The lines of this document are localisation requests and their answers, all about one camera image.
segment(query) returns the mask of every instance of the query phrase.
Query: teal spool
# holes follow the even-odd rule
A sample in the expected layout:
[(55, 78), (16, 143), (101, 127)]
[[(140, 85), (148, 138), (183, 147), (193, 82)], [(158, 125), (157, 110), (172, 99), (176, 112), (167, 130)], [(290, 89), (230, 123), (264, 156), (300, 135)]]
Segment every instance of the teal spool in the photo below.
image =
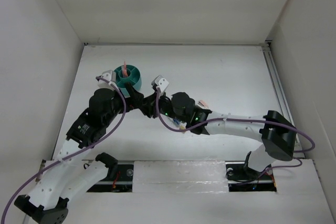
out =
[(121, 92), (123, 93), (123, 95), (125, 97), (129, 97), (130, 95), (128, 94), (125, 88), (125, 83), (130, 82), (132, 86), (135, 88), (135, 90), (140, 91), (141, 84), (142, 84), (141, 75), (140, 75), (140, 71), (135, 66), (126, 65), (128, 77), (124, 78), (122, 75), (122, 71), (121, 71), (122, 67), (123, 66), (120, 66), (114, 70), (117, 74), (116, 84), (118, 88), (121, 90)]

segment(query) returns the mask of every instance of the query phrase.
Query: screw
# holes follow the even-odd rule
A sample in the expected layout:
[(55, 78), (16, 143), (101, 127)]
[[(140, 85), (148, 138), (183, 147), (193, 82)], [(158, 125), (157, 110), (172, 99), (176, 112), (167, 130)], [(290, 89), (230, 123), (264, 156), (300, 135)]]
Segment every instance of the screw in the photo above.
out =
[(228, 168), (226, 170), (226, 173), (227, 173), (228, 176), (232, 176), (233, 175), (233, 169), (232, 168)]
[(128, 169), (126, 171), (126, 175), (129, 176), (129, 177), (132, 177), (133, 176), (133, 170), (132, 169)]

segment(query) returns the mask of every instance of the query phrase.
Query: red wire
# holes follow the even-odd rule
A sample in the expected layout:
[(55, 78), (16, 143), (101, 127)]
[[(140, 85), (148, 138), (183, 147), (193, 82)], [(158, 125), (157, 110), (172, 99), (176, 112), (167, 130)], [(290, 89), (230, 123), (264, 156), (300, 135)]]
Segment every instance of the red wire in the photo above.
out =
[(116, 179), (113, 181), (113, 184), (112, 184), (112, 191), (115, 189), (115, 184), (116, 184), (116, 182), (117, 182), (117, 180), (119, 179), (119, 176), (120, 176), (120, 171), (117, 173), (117, 177), (116, 177)]

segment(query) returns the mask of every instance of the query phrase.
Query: cable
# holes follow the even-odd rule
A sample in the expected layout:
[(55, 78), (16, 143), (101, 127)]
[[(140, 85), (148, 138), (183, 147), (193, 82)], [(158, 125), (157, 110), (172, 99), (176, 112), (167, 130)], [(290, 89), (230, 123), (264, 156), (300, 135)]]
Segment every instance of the cable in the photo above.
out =
[[(189, 128), (186, 129), (182, 129), (182, 130), (177, 130), (174, 128), (171, 128), (168, 124), (166, 124), (166, 122), (163, 120), (161, 114), (160, 114), (160, 109), (159, 109), (159, 98), (160, 98), (160, 94), (161, 94), (161, 90), (159, 87), (157, 87), (157, 94), (156, 94), (156, 99), (155, 99), (155, 108), (156, 108), (156, 113), (158, 115), (158, 118), (160, 119), (160, 121), (162, 122), (162, 124), (169, 130), (174, 131), (174, 132), (185, 132), (185, 131), (190, 131), (193, 130), (197, 127), (200, 127), (203, 124), (206, 123), (211, 123), (211, 122), (217, 122), (217, 121), (223, 121), (224, 118), (213, 118), (213, 119), (209, 119), (206, 121), (203, 121), (201, 123), (197, 123)], [(309, 152), (311, 150), (313, 150), (315, 148), (315, 142), (313, 141), (313, 139), (308, 136), (305, 132), (298, 130), (295, 127), (291, 127), (282, 123), (277, 123), (277, 122), (272, 122), (272, 121), (267, 121), (267, 120), (255, 120), (255, 119), (236, 119), (236, 118), (226, 118), (227, 121), (231, 121), (231, 122), (240, 122), (240, 123), (263, 123), (263, 124), (270, 124), (270, 125), (275, 125), (275, 126), (280, 126), (283, 128), (286, 128), (290, 131), (294, 131), (298, 134), (300, 134), (301, 136), (303, 136), (304, 138), (306, 138), (310, 143), (311, 143), (311, 147), (306, 149), (306, 150), (301, 150), (301, 151), (294, 151), (295, 153), (304, 153), (304, 152)]]
[(265, 173), (267, 173), (269, 170), (273, 170), (273, 169), (277, 169), (277, 168), (295, 168), (295, 167), (299, 167), (299, 166), (303, 165), (303, 162), (302, 162), (299, 158), (297, 158), (297, 157), (293, 157), (293, 159), (299, 161), (300, 163), (297, 164), (297, 165), (278, 165), (278, 166), (273, 166), (273, 167), (267, 167), (267, 168), (265, 168), (265, 169), (258, 175), (258, 177), (256, 177), (256, 178), (253, 179), (253, 180), (248, 180), (248, 181), (241, 182), (241, 181), (238, 181), (238, 180), (229, 179), (229, 178), (227, 177), (227, 174), (226, 174), (226, 178), (229, 179), (229, 180), (235, 181), (235, 182), (239, 182), (239, 184), (237, 184), (237, 185), (246, 185), (246, 184), (249, 184), (249, 183), (251, 183), (251, 182), (253, 182), (253, 181), (256, 181), (256, 180), (259, 179), (262, 175), (264, 175)]
[[(124, 96), (122, 95), (122, 93), (119, 91), (119, 89), (113, 85), (111, 82), (109, 82), (108, 80), (104, 79), (104, 78), (101, 78), (101, 77), (96, 77), (97, 80), (102, 80), (106, 83), (108, 83), (109, 85), (111, 85), (115, 90), (116, 92), (118, 93), (118, 95), (120, 96), (121, 100), (122, 100), (122, 103), (123, 103), (123, 112), (122, 112), (122, 115), (121, 115), (121, 118), (119, 120), (119, 122), (116, 124), (116, 126), (109, 132), (107, 133), (105, 136), (103, 136), (100, 140), (98, 140), (97, 142), (89, 145), (88, 147), (86, 148), (83, 148), (81, 149), (80, 151), (77, 151), (73, 154), (70, 154), (69, 156), (66, 156), (63, 158), (64, 161), (78, 155), (78, 154), (81, 154), (85, 151), (87, 151), (88, 149), (91, 149), (93, 147), (95, 147), (97, 144), (100, 144), (102, 141), (104, 141), (105, 139), (107, 139), (118, 127), (119, 125), (121, 124), (122, 120), (124, 119), (125, 115), (126, 115), (126, 101), (125, 101), (125, 98)], [(23, 185), (21, 185), (17, 190), (16, 192), (11, 196), (11, 198), (9, 199), (5, 209), (4, 209), (4, 212), (2, 214), (2, 217), (1, 217), (1, 224), (5, 224), (5, 218), (6, 218), (6, 215), (7, 215), (7, 212), (8, 212), (8, 209), (10, 207), (10, 205), (12, 204), (12, 202), (14, 201), (15, 197), (19, 194), (19, 192), (25, 188), (30, 182), (32, 182), (35, 178), (37, 178), (40, 174), (44, 173), (45, 171), (53, 168), (54, 166), (58, 165), (59, 163), (61, 163), (60, 161), (56, 161), (54, 163), (52, 163), (51, 165), (48, 165), (47, 167), (45, 167), (44, 169), (40, 170), (38, 173), (36, 173), (35, 175), (33, 175), (30, 179), (28, 179), (26, 182), (23, 183)]]

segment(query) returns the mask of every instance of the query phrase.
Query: white wall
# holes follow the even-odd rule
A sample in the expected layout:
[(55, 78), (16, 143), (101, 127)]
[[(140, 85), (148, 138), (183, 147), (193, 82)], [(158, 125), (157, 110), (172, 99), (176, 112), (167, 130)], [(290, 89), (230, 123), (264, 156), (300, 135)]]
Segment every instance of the white wall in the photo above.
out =
[(316, 141), (316, 163), (336, 217), (336, 0), (290, 0), (271, 49), (298, 128)]
[[(50, 158), (82, 45), (55, 0), (0, 0), (0, 211)], [(19, 223), (14, 207), (6, 223)]]
[(57, 0), (83, 42), (258, 44), (286, 0)]

